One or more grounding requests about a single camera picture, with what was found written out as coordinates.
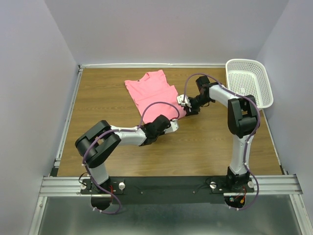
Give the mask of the pink t shirt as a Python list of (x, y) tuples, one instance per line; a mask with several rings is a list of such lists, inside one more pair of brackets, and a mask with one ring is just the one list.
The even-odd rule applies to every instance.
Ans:
[(126, 80), (125, 86), (144, 123), (153, 122), (159, 115), (168, 119), (186, 115), (177, 102), (177, 89), (168, 84), (162, 70), (147, 72), (139, 80)]

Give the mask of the white perforated plastic basket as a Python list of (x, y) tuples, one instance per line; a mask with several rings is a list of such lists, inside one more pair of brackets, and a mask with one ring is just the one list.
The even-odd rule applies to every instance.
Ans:
[(273, 104), (273, 94), (264, 65), (256, 60), (231, 59), (225, 64), (227, 88), (240, 95), (253, 95), (259, 109)]

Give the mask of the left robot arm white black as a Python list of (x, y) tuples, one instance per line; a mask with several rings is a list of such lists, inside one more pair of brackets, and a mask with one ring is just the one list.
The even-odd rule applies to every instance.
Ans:
[(164, 115), (158, 116), (153, 122), (132, 128), (112, 126), (105, 120), (98, 122), (75, 142), (75, 147), (83, 158), (82, 165), (90, 175), (91, 187), (97, 193), (110, 190), (105, 161), (118, 146), (150, 145), (158, 137), (173, 133), (178, 128), (176, 119), (169, 120)]

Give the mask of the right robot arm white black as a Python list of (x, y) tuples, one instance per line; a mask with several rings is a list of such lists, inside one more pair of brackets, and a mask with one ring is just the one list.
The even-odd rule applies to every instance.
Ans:
[(187, 116), (197, 115), (201, 107), (211, 102), (219, 102), (227, 108), (227, 125), (233, 135), (233, 150), (231, 164), (227, 169), (225, 187), (235, 192), (249, 182), (252, 173), (249, 171), (248, 160), (250, 145), (257, 129), (260, 127), (260, 111), (256, 105), (255, 97), (237, 94), (218, 80), (210, 82), (207, 74), (198, 73), (196, 85), (199, 95), (189, 97), (186, 95), (187, 83), (184, 85), (182, 101)]

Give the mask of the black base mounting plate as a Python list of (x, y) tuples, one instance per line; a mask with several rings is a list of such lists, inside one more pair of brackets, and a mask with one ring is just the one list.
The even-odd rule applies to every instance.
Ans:
[(227, 203), (244, 206), (244, 196), (255, 191), (249, 181), (228, 186), (225, 176), (110, 177), (101, 188), (83, 179), (80, 193), (91, 196), (91, 204), (101, 210), (110, 204), (194, 204)]

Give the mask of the aluminium front rail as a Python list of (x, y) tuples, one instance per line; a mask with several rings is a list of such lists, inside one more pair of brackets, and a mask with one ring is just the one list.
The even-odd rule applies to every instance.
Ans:
[[(256, 177), (260, 195), (302, 194), (296, 175), (261, 175)], [(40, 197), (83, 196), (77, 177), (44, 177)]]

